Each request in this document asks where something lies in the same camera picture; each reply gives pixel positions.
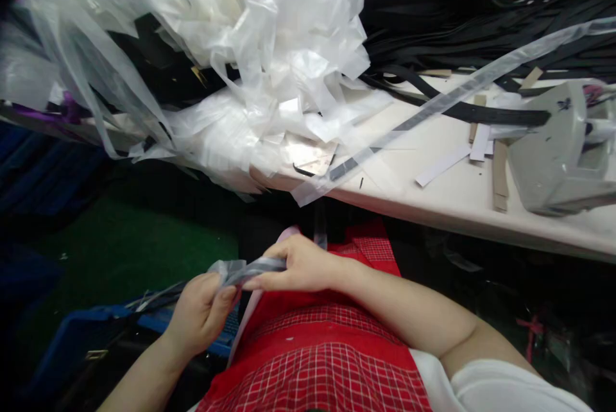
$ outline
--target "green floor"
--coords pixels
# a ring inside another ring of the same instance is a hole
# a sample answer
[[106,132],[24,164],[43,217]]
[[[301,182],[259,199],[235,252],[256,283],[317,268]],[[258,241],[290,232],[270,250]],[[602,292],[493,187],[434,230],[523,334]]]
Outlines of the green floor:
[[20,331],[30,365],[75,309],[116,304],[235,259],[245,203],[171,164],[118,163],[102,195],[76,221],[28,245],[64,276]]

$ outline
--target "right hand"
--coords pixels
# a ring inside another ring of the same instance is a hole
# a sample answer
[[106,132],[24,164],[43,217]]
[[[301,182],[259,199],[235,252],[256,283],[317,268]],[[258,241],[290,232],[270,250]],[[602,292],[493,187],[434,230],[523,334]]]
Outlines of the right hand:
[[326,252],[301,234],[275,243],[263,256],[286,259],[287,270],[256,276],[244,284],[243,290],[317,292],[330,289],[341,278],[347,260]]

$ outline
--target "white shirt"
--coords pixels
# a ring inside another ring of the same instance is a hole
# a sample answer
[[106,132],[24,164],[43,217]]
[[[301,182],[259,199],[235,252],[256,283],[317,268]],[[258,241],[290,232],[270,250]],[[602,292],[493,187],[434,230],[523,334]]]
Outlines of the white shirt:
[[573,394],[504,361],[472,361],[450,381],[432,354],[411,354],[434,412],[592,412]]

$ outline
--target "left hand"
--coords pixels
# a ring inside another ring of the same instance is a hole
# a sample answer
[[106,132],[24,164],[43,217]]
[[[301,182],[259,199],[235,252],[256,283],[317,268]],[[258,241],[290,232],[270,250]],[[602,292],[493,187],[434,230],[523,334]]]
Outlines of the left hand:
[[226,287],[218,294],[220,275],[201,274],[192,279],[180,295],[173,317],[161,336],[176,357],[190,361],[205,351],[220,335],[237,289]]

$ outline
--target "red apron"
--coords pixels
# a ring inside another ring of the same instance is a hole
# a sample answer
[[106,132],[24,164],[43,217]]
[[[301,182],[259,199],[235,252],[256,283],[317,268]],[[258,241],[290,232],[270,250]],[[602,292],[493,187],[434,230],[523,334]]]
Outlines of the red apron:
[[[329,251],[400,275],[381,220]],[[205,411],[431,411],[407,346],[346,296],[265,293]]]

